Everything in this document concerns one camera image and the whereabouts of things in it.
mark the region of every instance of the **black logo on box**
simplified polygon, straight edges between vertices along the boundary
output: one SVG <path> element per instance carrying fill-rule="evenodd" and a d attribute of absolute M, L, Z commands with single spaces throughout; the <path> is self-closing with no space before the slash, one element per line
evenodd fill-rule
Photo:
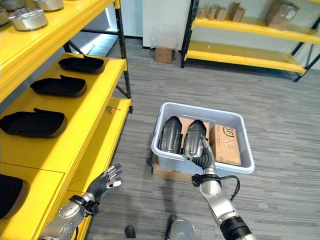
<path fill-rule="evenodd" d="M 234 133 L 234 129 L 231 127 L 227 127 L 224 126 L 223 127 L 223 132 L 225 135 L 227 135 L 228 137 L 234 138 L 235 137 L 235 133 Z"/>

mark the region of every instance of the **yellow shelf in background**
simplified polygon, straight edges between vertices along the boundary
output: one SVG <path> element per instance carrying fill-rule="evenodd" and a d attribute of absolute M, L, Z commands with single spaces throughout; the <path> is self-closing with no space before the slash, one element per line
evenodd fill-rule
<path fill-rule="evenodd" d="M 68 190 L 85 192 L 89 184 L 109 167 L 130 105 L 131 99 L 110 99 L 108 106 L 119 110 L 114 114 L 105 111 L 102 115 Z"/>
<path fill-rule="evenodd" d="M 192 27 L 204 27 L 222 29 L 235 32 L 266 35 L 275 38 L 288 39 L 299 42 L 320 44 L 320 35 L 312 34 L 313 30 L 308 27 L 290 25 L 287 30 L 279 30 L 266 26 L 262 19 L 244 16 L 241 22 L 209 20 L 208 18 L 196 18 Z"/>
<path fill-rule="evenodd" d="M 0 102 L 53 53 L 115 0 L 64 0 L 64 9 L 46 12 L 48 25 L 35 31 L 0 28 Z"/>
<path fill-rule="evenodd" d="M 184 60 L 186 59 L 278 69 L 301 74 L 306 72 L 293 56 L 284 52 L 202 41 L 190 41 Z"/>
<path fill-rule="evenodd" d="M 82 57 L 65 53 L 60 59 Z M 105 70 L 99 75 L 66 71 L 54 63 L 39 79 L 60 75 L 85 79 L 87 90 L 81 97 L 48 96 L 27 89 L 1 117 L 34 108 L 64 113 L 66 130 L 56 138 L 30 138 L 8 135 L 0 130 L 0 162 L 69 174 L 80 159 L 106 109 L 114 89 L 126 69 L 126 60 L 101 57 Z"/>
<path fill-rule="evenodd" d="M 27 198 L 18 212 L 10 218 L 1 219 L 0 239 L 37 239 L 42 220 L 50 214 L 57 186 L 64 174 L 5 163 L 0 163 L 0 173 L 25 180 L 29 186 Z"/>

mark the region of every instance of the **gray carpet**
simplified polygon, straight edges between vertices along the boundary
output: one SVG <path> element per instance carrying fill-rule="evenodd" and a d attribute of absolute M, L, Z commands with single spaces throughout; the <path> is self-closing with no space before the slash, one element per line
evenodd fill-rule
<path fill-rule="evenodd" d="M 320 71 L 298 83 L 293 73 L 228 64 L 154 62 L 155 51 L 126 39 L 133 114 L 129 114 L 114 161 L 123 185 L 107 192 L 88 240 L 122 232 L 163 240 L 170 214 L 194 224 L 199 240 L 222 234 L 191 184 L 153 179 L 150 146 L 161 104 L 183 103 L 243 116 L 255 162 L 252 174 L 237 174 L 241 189 L 233 204 L 259 240 L 318 240 L 320 236 Z M 119 57 L 116 44 L 110 57 Z M 235 183 L 223 185 L 230 195 Z"/>

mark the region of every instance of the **plastic crate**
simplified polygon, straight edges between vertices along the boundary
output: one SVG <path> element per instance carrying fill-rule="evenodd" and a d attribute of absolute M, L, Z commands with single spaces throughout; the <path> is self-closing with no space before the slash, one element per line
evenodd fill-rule
<path fill-rule="evenodd" d="M 225 163 L 216 162 L 216 174 L 220 177 L 230 175 L 233 172 L 242 174 L 251 174 L 255 170 L 254 159 L 251 154 L 247 131 L 244 119 L 241 115 L 228 111 L 209 109 L 198 106 L 166 102 L 160 108 L 160 114 L 155 126 L 155 132 L 151 144 L 151 149 L 158 156 L 159 165 L 163 169 L 171 169 L 189 174 L 202 174 L 203 170 L 192 161 L 183 158 L 179 154 L 161 151 L 160 145 L 161 133 L 166 121 L 172 117 L 184 117 L 194 120 L 202 120 L 210 123 L 210 129 L 215 125 L 224 125 L 236 130 L 237 141 L 242 166 L 234 166 Z"/>

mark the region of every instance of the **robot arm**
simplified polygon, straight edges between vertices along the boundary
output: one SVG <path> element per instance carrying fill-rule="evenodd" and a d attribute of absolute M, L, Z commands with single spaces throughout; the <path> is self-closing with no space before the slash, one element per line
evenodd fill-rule
<path fill-rule="evenodd" d="M 216 175 L 215 159 L 206 139 L 202 139 L 204 149 L 201 157 L 192 159 L 203 168 L 203 175 L 192 176 L 193 185 L 199 187 L 209 210 L 226 240 L 256 240 L 246 223 L 239 216 L 231 201 L 221 190 Z"/>
<path fill-rule="evenodd" d="M 119 174 L 120 164 L 115 164 L 101 173 L 89 185 L 86 193 L 74 195 L 70 202 L 61 207 L 55 218 L 46 226 L 39 240 L 70 240 L 76 228 L 87 216 L 94 216 L 99 212 L 99 199 L 110 188 L 121 185 Z"/>

